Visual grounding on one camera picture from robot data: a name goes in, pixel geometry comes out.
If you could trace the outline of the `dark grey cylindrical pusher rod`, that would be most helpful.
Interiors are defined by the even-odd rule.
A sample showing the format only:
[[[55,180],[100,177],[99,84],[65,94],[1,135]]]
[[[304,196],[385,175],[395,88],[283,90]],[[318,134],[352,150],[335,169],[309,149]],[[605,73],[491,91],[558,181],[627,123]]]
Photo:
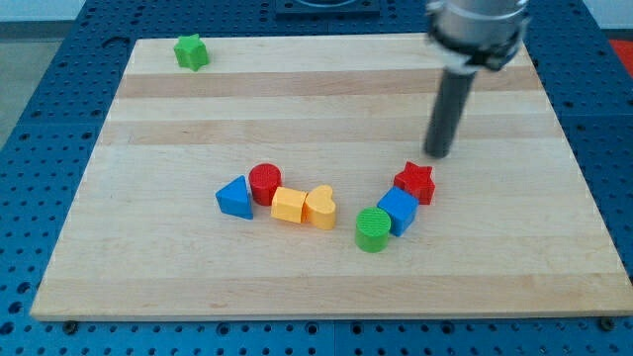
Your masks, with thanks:
[[[440,159],[450,153],[476,75],[443,70],[424,139],[427,155]]]

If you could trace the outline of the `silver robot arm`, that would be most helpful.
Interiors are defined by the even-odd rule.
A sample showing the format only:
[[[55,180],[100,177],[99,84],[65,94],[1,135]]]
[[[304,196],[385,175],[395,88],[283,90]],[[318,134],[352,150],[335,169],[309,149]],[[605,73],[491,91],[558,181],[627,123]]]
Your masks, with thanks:
[[[444,68],[423,151],[443,158],[451,150],[473,82],[498,72],[518,53],[530,22],[527,0],[434,0],[426,3],[428,37]]]

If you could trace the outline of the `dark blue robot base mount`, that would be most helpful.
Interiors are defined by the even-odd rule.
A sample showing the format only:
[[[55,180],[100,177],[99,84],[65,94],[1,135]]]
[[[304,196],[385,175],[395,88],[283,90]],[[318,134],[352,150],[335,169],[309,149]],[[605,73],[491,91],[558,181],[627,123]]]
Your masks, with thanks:
[[[379,0],[275,0],[275,17],[379,15]]]

